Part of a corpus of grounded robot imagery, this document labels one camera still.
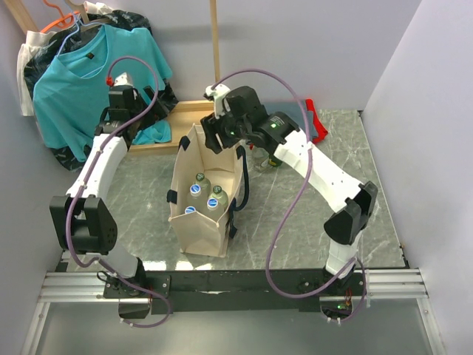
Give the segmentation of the clear bottle green cap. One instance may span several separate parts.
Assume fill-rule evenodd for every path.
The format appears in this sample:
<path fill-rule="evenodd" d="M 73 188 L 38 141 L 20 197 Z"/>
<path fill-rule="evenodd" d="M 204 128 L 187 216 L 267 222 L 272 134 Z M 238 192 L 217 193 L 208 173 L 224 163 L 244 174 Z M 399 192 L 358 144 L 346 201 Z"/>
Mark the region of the clear bottle green cap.
<path fill-rule="evenodd" d="M 211 181 L 206 177 L 203 172 L 199 172 L 195 175 L 194 184 L 200 186 L 202 192 L 209 196 L 211 193 Z"/>
<path fill-rule="evenodd" d="M 224 209 L 228 207 L 228 195 L 220 185 L 213 186 L 209 197 L 218 200 Z"/>
<path fill-rule="evenodd" d="M 251 150 L 253 167 L 258 172 L 265 172 L 272 168 L 270 163 L 270 154 L 263 148 L 253 146 Z"/>

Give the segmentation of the wooden clothes hanger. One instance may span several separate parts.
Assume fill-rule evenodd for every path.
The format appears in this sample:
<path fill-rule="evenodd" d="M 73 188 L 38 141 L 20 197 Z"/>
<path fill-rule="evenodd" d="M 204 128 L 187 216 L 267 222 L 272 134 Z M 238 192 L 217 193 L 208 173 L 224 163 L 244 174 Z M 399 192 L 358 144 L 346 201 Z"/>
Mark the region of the wooden clothes hanger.
<path fill-rule="evenodd" d="M 96 27 L 109 22 L 108 18 L 100 18 L 91 21 L 87 15 L 86 8 L 82 4 L 75 4 L 70 0 L 64 0 L 64 3 L 75 13 L 78 12 L 78 23 L 80 31 L 84 32 L 88 27 Z"/>

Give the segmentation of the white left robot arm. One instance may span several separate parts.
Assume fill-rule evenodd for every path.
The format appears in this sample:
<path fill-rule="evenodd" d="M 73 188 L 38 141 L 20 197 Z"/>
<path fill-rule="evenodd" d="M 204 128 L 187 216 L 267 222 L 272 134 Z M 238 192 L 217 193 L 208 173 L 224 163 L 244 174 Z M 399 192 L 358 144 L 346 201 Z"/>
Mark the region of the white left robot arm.
<path fill-rule="evenodd" d="M 118 227 L 105 199 L 116 169 L 138 132 L 164 118 L 166 110 L 152 107 L 132 84 L 111 85 L 109 105 L 95 127 L 92 151 L 71 188 L 55 196 L 50 214 L 62 249 L 112 268 L 108 282 L 130 297 L 143 295 L 148 280 L 142 261 L 118 244 Z"/>

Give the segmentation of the wooden rack base tray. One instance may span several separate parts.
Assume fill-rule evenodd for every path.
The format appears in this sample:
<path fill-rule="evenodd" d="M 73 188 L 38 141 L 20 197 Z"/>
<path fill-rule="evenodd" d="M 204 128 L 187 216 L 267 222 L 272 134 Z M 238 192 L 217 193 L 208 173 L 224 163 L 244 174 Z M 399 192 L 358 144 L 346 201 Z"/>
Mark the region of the wooden rack base tray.
<path fill-rule="evenodd" d="M 210 101 L 181 101 L 171 111 L 168 122 L 171 127 L 171 141 L 147 145 L 134 145 L 130 155 L 171 155 L 178 150 L 182 136 L 186 135 L 193 125 L 200 125 L 200 120 L 210 115 L 214 104 Z"/>

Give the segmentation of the aluminium rail frame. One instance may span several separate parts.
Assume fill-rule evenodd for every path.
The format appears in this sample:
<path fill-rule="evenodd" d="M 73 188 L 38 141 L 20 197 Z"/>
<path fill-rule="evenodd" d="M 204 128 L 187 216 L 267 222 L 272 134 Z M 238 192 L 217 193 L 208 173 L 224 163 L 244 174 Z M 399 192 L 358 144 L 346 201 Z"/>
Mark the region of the aluminium rail frame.
<path fill-rule="evenodd" d="M 367 307 L 346 323 L 294 310 L 177 312 L 122 325 L 90 272 L 45 277 L 23 354 L 444 354 L 419 270 L 367 271 Z"/>

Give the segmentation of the orange clothes hanger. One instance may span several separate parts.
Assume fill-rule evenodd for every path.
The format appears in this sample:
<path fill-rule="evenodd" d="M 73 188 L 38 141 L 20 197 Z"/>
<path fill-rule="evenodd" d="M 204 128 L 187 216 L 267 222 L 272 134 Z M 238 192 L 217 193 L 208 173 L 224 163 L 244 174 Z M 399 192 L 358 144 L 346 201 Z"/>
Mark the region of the orange clothes hanger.
<path fill-rule="evenodd" d="M 41 33 L 48 33 L 50 30 L 54 30 L 55 28 L 59 30 L 65 30 L 66 28 L 73 25 L 75 21 L 75 16 L 80 14 L 80 12 L 77 10 L 73 10 L 72 12 L 64 14 L 62 9 L 58 5 L 53 4 L 47 0 L 43 0 L 42 2 L 47 7 L 55 9 L 58 12 L 58 17 L 57 19 L 49 23 L 47 26 L 45 26 L 41 30 Z"/>

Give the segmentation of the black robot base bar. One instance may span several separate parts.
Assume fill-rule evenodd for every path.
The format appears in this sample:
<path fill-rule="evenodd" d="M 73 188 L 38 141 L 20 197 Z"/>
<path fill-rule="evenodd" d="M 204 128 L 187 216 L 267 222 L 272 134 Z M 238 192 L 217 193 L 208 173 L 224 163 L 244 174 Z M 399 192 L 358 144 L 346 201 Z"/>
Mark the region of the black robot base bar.
<path fill-rule="evenodd" d="M 328 308 L 331 315 L 347 316 L 346 302 L 363 294 L 364 282 L 354 272 L 337 280 L 315 296 L 295 300 L 277 294 L 269 285 L 263 270 L 247 271 L 147 271 L 142 286 L 164 300 L 134 290 L 111 276 L 106 278 L 103 296 L 106 300 L 131 299 L 119 307 L 127 319 L 143 319 L 147 314 L 192 311 L 262 311 L 297 310 L 319 312 Z"/>

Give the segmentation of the clear bottle blue cap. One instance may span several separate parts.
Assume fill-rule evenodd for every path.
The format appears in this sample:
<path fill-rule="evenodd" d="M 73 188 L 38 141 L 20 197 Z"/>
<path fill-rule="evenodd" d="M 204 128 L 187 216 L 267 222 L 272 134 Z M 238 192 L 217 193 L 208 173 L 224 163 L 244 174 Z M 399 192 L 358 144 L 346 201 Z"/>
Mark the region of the clear bottle blue cap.
<path fill-rule="evenodd" d="M 218 199 L 211 197 L 207 201 L 206 216 L 217 222 L 223 214 L 223 208 Z"/>
<path fill-rule="evenodd" d="M 201 210 L 204 206 L 204 195 L 199 184 L 192 184 L 188 193 L 188 204 L 193 206 L 196 210 Z"/>
<path fill-rule="evenodd" d="M 196 211 L 196 209 L 193 206 L 188 206 L 188 207 L 185 208 L 184 213 L 185 214 L 191 214 L 195 211 Z"/>

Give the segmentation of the wooden rack post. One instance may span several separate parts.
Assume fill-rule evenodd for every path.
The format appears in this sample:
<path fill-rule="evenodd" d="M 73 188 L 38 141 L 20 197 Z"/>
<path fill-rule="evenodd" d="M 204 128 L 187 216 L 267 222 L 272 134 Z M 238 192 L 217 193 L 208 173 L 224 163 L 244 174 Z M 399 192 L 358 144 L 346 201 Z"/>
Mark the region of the wooden rack post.
<path fill-rule="evenodd" d="M 3 2 L 23 33 L 38 32 L 38 27 L 22 0 L 4 0 Z"/>
<path fill-rule="evenodd" d="M 217 1 L 209 1 L 210 19 L 211 19 L 211 38 L 212 38 L 212 51 L 214 60 L 214 78 L 215 81 L 220 80 L 220 50 L 219 50 L 219 32 L 218 32 L 218 21 L 217 21 Z"/>

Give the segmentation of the grey folded garment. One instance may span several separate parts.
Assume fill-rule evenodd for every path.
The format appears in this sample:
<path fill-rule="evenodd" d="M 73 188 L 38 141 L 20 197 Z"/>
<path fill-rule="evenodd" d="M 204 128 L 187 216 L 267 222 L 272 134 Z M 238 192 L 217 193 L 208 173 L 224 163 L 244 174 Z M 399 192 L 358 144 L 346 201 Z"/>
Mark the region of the grey folded garment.
<path fill-rule="evenodd" d="M 299 127 L 305 131 L 304 118 L 302 111 L 300 110 L 299 105 L 295 101 L 266 101 L 263 103 L 268 114 L 275 112 L 283 112 L 289 116 L 293 121 L 295 121 Z M 315 113 L 313 110 L 307 108 L 307 104 L 302 101 L 301 105 L 306 112 L 307 119 L 309 121 L 309 131 L 312 139 L 319 136 L 316 126 L 314 124 Z"/>

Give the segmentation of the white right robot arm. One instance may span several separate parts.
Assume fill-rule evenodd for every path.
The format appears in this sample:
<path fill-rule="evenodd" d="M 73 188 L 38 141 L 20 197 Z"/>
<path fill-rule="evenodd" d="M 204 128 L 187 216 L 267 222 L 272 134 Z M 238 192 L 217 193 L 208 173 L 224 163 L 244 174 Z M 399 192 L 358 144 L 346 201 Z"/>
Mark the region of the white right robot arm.
<path fill-rule="evenodd" d="M 377 186 L 339 168 L 288 114 L 267 111 L 254 89 L 218 84 L 207 87 L 204 96 L 214 104 L 213 114 L 201 120 L 207 148 L 219 154 L 241 140 L 250 141 L 306 177 L 327 201 L 333 214 L 324 223 L 330 238 L 324 286 L 331 294 L 341 294 L 350 285 L 348 274 L 374 209 Z"/>

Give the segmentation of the wooden rack left post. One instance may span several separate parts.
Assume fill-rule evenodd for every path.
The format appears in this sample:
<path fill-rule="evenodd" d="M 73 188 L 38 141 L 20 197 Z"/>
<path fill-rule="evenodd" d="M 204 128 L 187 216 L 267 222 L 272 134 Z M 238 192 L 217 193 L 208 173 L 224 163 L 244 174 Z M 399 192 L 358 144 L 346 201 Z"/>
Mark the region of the wooden rack left post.
<path fill-rule="evenodd" d="M 4 0 L 3 2 L 23 33 L 38 32 L 38 27 L 22 0 Z"/>

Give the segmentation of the green glass bottle yellow label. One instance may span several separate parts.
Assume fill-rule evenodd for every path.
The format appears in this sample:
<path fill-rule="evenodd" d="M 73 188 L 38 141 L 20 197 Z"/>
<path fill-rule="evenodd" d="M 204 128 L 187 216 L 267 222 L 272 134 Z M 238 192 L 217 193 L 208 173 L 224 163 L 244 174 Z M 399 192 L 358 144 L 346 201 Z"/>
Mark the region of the green glass bottle yellow label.
<path fill-rule="evenodd" d="M 280 159 L 274 157 L 273 155 L 269 156 L 268 163 L 273 167 L 279 167 L 279 166 L 282 165 L 282 161 Z"/>

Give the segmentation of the beige canvas tote bag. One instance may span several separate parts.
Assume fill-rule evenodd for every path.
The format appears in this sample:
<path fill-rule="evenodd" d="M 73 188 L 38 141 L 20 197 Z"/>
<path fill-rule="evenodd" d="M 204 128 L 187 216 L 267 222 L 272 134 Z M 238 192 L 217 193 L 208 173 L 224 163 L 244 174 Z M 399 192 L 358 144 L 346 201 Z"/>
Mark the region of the beige canvas tote bag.
<path fill-rule="evenodd" d="M 193 125 L 187 135 L 181 137 L 166 199 L 170 206 L 169 222 L 182 252 L 209 257 L 226 255 L 228 240 L 237 231 L 231 214 L 246 204 L 243 200 L 237 205 L 240 188 L 248 182 L 245 164 L 244 147 L 239 143 L 218 155 L 207 148 L 200 125 Z M 207 217 L 201 208 L 185 213 L 185 208 L 191 205 L 189 190 L 198 173 L 203 173 L 212 186 L 221 186 L 228 195 L 230 206 L 216 220 Z"/>

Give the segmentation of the red folded garment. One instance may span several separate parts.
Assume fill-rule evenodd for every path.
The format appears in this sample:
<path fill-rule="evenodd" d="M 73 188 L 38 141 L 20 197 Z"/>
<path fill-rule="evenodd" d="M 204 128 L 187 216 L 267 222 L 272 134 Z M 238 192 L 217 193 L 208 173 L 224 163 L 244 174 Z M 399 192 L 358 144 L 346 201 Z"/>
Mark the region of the red folded garment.
<path fill-rule="evenodd" d="M 321 143 L 327 137 L 328 131 L 319 120 L 319 115 L 317 113 L 316 106 L 314 104 L 313 99 L 307 98 L 305 100 L 305 104 L 306 104 L 307 111 L 313 114 L 313 128 L 316 131 L 316 136 L 313 136 L 312 142 L 314 144 Z"/>

